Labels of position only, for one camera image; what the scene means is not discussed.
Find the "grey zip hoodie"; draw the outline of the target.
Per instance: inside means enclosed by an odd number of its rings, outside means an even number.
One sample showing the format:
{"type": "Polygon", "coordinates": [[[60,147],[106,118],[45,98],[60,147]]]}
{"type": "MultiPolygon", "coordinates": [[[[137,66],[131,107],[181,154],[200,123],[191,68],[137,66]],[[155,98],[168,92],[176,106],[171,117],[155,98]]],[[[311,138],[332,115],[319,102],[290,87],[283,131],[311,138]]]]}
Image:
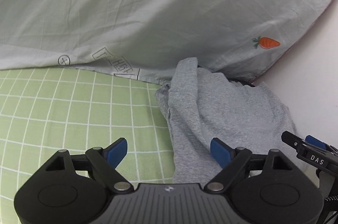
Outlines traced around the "grey zip hoodie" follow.
{"type": "Polygon", "coordinates": [[[281,140],[284,131],[297,131],[290,111],[264,83],[251,87],[232,82],[199,67],[196,58],[187,58],[155,97],[170,132],[175,183],[205,185],[220,172],[210,153],[214,138],[255,154],[277,148],[300,170],[307,170],[281,140]]]}

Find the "green grid bed sheet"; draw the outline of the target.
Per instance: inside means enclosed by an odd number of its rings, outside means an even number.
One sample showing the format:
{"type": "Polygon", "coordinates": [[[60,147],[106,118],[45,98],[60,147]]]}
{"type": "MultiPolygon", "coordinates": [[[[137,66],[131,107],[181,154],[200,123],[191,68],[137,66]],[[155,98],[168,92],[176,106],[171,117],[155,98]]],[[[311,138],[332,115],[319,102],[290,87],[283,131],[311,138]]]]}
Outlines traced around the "green grid bed sheet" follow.
{"type": "Polygon", "coordinates": [[[175,171],[158,85],[93,71],[1,71],[1,222],[18,223],[17,190],[57,150],[82,154],[119,138],[118,172],[133,185],[170,183],[175,171]]]}

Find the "white carrot print quilt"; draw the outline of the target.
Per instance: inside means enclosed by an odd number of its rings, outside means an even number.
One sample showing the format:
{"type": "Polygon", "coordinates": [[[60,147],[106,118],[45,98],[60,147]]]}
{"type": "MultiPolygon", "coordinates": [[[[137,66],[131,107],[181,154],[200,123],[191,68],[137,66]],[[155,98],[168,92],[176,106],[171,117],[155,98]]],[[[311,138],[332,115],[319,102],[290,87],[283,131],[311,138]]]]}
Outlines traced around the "white carrot print quilt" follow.
{"type": "Polygon", "coordinates": [[[146,82],[182,59],[254,80],[333,0],[1,0],[1,69],[64,66],[146,82]]]}

